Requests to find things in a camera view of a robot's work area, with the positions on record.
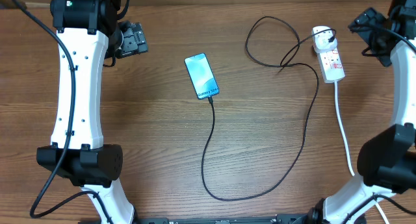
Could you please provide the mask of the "Galaxy S24 smartphone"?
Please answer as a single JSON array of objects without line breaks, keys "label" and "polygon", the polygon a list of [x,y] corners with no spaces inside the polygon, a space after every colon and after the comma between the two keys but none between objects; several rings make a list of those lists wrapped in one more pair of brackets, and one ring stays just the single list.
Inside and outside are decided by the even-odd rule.
[{"label": "Galaxy S24 smartphone", "polygon": [[220,93],[205,53],[186,58],[185,65],[198,99],[205,99]]}]

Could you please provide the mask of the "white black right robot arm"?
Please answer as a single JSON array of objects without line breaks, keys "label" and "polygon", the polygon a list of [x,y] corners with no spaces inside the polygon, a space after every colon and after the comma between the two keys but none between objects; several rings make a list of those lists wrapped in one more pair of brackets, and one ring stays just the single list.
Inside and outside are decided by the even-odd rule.
[{"label": "white black right robot arm", "polygon": [[387,16],[368,8],[348,28],[367,44],[363,56],[393,67],[391,121],[362,146],[357,174],[297,223],[366,223],[366,211],[383,200],[411,213],[392,197],[415,189],[415,0],[392,0]]}]

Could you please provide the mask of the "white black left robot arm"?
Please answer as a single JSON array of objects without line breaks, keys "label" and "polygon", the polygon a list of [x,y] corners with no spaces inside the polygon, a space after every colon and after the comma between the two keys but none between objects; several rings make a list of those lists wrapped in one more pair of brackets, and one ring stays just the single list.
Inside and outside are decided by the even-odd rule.
[{"label": "white black left robot arm", "polygon": [[101,79],[113,62],[148,51],[142,26],[125,20],[129,0],[51,0],[51,27],[58,43],[57,117],[50,143],[37,163],[87,195],[100,223],[138,223],[137,210],[122,188],[122,147],[106,144],[101,130]]}]

